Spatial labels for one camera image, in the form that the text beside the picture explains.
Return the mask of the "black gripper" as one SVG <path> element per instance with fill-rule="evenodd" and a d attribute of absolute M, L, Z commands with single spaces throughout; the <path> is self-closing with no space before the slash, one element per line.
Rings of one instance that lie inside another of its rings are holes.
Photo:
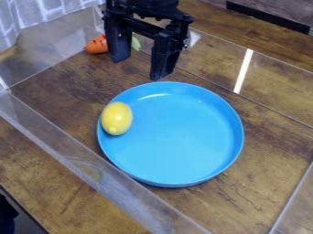
<path fill-rule="evenodd" d="M 180 0 L 108 0 L 105 29 L 109 55 L 116 63 L 132 56 L 133 32 L 154 38 L 150 79 L 157 81 L 174 72 L 181 51 L 186 48 L 193 17 L 178 9 Z M 144 21 L 168 19 L 166 28 Z"/>

